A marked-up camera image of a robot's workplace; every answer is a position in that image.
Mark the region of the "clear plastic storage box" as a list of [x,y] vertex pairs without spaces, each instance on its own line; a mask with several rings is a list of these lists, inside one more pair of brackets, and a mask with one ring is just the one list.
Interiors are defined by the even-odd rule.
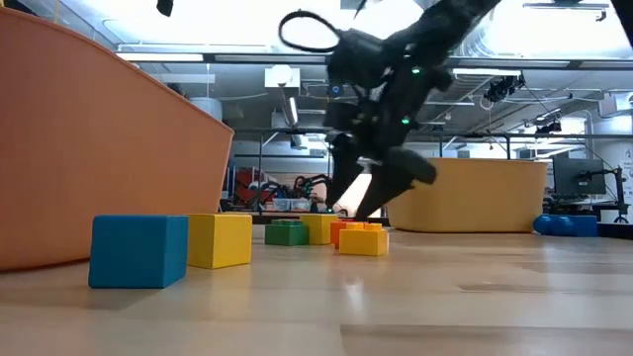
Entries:
[[272,200],[272,207],[274,211],[278,212],[309,212],[311,210],[312,202],[308,199],[289,199],[289,198],[274,198]]

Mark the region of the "black ceiling light cluster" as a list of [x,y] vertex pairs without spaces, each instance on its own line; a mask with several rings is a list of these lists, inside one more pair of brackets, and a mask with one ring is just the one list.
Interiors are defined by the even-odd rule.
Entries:
[[516,76],[504,76],[501,79],[490,83],[490,87],[484,94],[484,98],[490,103],[496,103],[512,95],[524,85],[525,78],[522,74]]

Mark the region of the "blue long large block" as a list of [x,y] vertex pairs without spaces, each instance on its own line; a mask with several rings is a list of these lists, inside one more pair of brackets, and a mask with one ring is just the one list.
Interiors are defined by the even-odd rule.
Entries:
[[594,216],[541,215],[532,224],[543,235],[597,237],[597,218]]

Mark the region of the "white ceiling lamp box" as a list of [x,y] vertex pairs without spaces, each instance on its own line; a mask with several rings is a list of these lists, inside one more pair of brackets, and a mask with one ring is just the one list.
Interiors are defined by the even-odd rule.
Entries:
[[299,68],[288,64],[275,64],[265,69],[265,88],[299,88],[300,86],[301,70]]

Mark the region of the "red background machine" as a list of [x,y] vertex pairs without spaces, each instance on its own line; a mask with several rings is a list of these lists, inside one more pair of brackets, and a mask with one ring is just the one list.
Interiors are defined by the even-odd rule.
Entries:
[[245,207],[256,196],[258,187],[267,181],[268,174],[255,167],[238,168],[235,172],[233,202]]

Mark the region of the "orange plastic bin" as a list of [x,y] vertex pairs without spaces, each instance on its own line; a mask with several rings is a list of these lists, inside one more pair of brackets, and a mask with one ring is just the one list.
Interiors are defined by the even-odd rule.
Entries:
[[232,137],[96,42],[0,8],[0,271],[87,258],[98,215],[214,212]]

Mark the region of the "grey overhead beam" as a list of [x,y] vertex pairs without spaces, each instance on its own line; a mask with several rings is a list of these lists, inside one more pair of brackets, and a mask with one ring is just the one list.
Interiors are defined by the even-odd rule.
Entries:
[[[117,56],[131,62],[205,62],[224,64],[298,64],[325,65],[328,55],[309,54],[244,54],[244,53],[186,53],[186,52],[117,52]],[[444,61],[448,67],[464,68],[523,68],[560,70],[633,70],[633,60],[616,59],[526,59],[452,56]]]

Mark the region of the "person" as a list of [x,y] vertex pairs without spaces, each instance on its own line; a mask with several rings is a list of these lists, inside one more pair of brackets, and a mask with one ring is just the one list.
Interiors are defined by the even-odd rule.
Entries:
[[298,176],[294,181],[291,197],[293,199],[309,199],[312,189],[305,176]]

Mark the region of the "background monitor on arm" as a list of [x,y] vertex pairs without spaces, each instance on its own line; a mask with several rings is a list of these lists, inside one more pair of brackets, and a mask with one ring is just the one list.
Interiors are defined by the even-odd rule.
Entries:
[[554,189],[558,195],[604,195],[603,162],[598,159],[553,159]]

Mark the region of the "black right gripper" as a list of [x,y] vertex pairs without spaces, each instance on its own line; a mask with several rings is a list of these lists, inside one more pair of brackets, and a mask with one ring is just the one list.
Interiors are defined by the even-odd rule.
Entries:
[[326,107],[324,124],[333,129],[333,170],[325,204],[332,208],[363,172],[360,157],[382,162],[371,165],[372,178],[355,215],[358,222],[365,222],[411,189],[414,180],[432,185],[437,177],[435,166],[400,146],[418,127],[416,116],[429,94],[451,86],[451,74],[442,67],[412,61],[333,61],[327,66],[327,75],[333,85],[349,85],[356,101],[331,101]]

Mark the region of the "blue plain cube block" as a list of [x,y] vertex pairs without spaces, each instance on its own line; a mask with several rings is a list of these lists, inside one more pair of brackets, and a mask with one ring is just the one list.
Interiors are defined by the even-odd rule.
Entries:
[[92,224],[88,286],[164,289],[184,278],[189,218],[102,215]]

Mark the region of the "yellow small stud block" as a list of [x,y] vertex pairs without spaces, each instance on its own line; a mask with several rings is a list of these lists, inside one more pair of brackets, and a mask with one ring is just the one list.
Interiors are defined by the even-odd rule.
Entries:
[[380,223],[348,222],[339,232],[339,252],[382,256],[389,251],[389,234]]

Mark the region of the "orange small stud block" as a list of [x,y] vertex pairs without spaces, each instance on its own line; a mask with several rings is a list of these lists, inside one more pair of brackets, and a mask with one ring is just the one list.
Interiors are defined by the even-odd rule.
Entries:
[[336,221],[330,223],[330,242],[334,245],[335,249],[339,248],[340,231],[346,229],[347,221]]

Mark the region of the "yellow plain cube block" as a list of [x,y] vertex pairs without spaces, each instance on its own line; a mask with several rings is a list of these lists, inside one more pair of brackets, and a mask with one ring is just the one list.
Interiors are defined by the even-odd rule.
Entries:
[[253,222],[244,214],[189,215],[188,264],[220,269],[249,264]]
[[330,225],[339,221],[334,214],[305,214],[300,220],[308,227],[310,245],[331,244]]

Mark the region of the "yellow plastic bin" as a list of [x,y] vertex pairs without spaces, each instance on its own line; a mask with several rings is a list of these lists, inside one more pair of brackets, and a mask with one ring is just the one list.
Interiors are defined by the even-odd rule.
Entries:
[[415,232],[530,233],[542,214],[543,162],[433,157],[437,178],[387,204],[390,225]]

